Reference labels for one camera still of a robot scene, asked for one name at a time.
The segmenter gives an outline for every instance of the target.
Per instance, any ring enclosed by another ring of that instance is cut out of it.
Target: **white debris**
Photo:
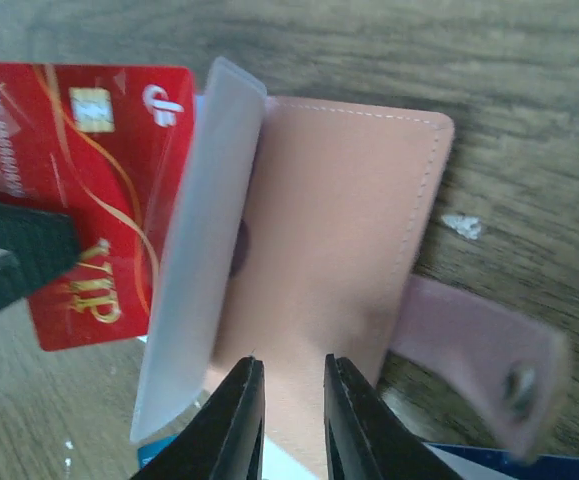
[[[443,215],[442,223],[468,240],[478,240],[482,233],[480,218],[467,215]]]

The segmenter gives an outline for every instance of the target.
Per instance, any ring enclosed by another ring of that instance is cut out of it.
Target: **white card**
[[[259,80],[228,60],[212,65],[167,232],[132,442],[166,426],[202,390],[266,96]]]
[[[318,478],[265,436],[262,450],[262,480],[318,480]]]

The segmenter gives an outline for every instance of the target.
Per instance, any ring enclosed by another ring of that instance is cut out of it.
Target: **card logo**
[[[72,308],[78,313],[89,311],[101,323],[120,318],[120,305],[109,257],[109,242],[101,239],[80,256],[78,265],[85,278],[70,282]]]
[[[169,101],[164,88],[158,85],[147,85],[142,92],[142,101],[153,115],[156,125],[171,127],[176,124],[176,113],[184,112],[182,105]]]

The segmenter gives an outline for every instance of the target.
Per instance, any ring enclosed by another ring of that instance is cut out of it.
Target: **red card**
[[[193,91],[185,68],[0,64],[0,201],[71,215],[83,248],[29,298],[43,349],[147,332]]]

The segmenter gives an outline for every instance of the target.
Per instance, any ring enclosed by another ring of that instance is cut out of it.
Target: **black clamp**
[[[0,310],[26,297],[78,262],[71,218],[0,203]]]
[[[349,359],[327,355],[324,390],[330,479],[460,480]],[[262,362],[243,358],[187,428],[132,480],[261,480],[264,412]]]

